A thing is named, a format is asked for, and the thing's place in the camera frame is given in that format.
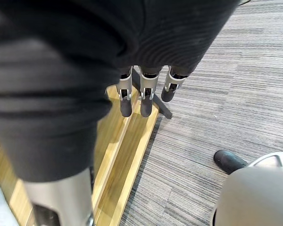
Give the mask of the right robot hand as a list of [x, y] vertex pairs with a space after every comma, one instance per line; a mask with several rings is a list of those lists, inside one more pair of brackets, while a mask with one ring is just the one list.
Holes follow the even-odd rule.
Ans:
[[91, 168], [125, 68], [189, 75], [237, 0], [0, 0], [0, 144], [40, 226], [93, 224]]

